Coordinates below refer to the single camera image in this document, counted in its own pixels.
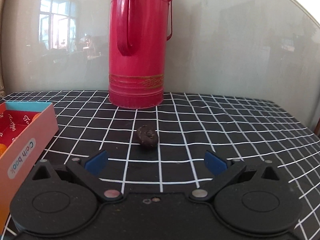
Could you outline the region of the orange mandarin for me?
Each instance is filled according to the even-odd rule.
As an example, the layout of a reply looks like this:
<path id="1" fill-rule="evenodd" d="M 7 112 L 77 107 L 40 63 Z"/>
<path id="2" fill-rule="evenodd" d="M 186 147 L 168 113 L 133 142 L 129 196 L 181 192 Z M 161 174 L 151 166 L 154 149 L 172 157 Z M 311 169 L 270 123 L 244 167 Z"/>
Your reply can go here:
<path id="1" fill-rule="evenodd" d="M 7 146 L 5 144 L 0 144 L 0 156 L 5 153 L 7 150 Z"/>
<path id="2" fill-rule="evenodd" d="M 41 113 L 35 114 L 34 117 L 33 117 L 33 119 L 32 119 L 32 121 L 36 120 L 40 115 L 41 115 Z"/>

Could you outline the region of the orange mandarin inside box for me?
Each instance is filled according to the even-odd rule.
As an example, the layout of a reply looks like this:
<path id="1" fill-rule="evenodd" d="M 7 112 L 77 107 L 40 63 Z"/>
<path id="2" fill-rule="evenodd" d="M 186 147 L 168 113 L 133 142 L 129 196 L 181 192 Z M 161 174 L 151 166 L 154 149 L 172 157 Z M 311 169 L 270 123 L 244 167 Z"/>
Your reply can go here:
<path id="1" fill-rule="evenodd" d="M 5 144 L 0 144 L 0 156 L 5 153 L 7 150 L 7 146 Z"/>

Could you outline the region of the black white checkered tablecloth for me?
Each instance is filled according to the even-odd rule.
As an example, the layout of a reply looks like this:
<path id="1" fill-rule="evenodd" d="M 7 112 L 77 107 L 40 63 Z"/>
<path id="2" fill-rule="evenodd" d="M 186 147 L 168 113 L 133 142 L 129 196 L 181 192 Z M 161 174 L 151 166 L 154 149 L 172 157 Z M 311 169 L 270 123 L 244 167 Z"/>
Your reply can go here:
<path id="1" fill-rule="evenodd" d="M 17 92 L 5 101 L 51 102 L 59 129 L 41 158 L 59 165 L 106 150 L 100 179 L 126 193 L 202 186 L 211 178 L 206 151 L 251 165 L 271 161 L 303 203 L 295 231 L 302 239 L 319 239 L 319 138 L 272 101 L 165 93 L 157 107 L 129 110 L 98 90 Z M 156 147 L 139 144 L 136 131 L 143 125 L 156 130 Z"/>

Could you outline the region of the beige curtain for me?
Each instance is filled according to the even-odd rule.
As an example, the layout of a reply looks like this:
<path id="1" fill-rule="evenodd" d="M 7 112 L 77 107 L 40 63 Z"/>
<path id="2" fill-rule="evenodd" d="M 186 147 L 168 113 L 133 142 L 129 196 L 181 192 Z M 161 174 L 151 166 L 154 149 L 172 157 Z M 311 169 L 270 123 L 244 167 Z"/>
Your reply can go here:
<path id="1" fill-rule="evenodd" d="M 0 42 L 1 42 L 1 52 L 0 52 L 0 89 L 1 89 L 1 99 L 5 97 L 5 86 L 3 77 L 3 60 L 2 60 L 2 49 L 4 48 L 2 37 L 3 37 L 3 10 L 4 10 L 5 0 L 0 0 Z"/>

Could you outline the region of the dark brown passion fruit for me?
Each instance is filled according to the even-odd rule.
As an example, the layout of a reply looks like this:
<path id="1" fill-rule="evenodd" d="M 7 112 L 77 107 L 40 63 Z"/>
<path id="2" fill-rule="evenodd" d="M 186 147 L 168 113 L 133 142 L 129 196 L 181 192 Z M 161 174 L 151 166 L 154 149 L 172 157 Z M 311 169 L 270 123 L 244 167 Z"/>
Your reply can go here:
<path id="1" fill-rule="evenodd" d="M 144 147 L 156 147 L 158 145 L 158 135 L 156 130 L 149 126 L 143 125 L 136 131 L 138 142 Z"/>

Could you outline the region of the red cardboard box tray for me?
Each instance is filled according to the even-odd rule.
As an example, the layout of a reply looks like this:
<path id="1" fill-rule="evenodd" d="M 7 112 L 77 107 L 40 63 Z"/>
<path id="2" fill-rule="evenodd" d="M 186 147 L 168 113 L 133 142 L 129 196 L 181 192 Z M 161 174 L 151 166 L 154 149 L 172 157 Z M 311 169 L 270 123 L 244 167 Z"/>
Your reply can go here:
<path id="1" fill-rule="evenodd" d="M 32 121 L 35 114 L 41 115 Z M 1 103 L 1 230 L 9 216 L 10 202 L 37 159 L 58 131 L 51 102 Z"/>

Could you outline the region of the red thermos flask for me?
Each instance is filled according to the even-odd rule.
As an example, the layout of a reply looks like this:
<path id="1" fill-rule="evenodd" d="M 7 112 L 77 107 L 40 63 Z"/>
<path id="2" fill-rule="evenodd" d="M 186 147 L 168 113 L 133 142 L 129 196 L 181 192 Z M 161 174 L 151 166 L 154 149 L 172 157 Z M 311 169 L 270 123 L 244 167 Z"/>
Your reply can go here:
<path id="1" fill-rule="evenodd" d="M 111 0 L 109 97 L 128 109 L 163 101 L 166 42 L 172 37 L 172 0 Z"/>

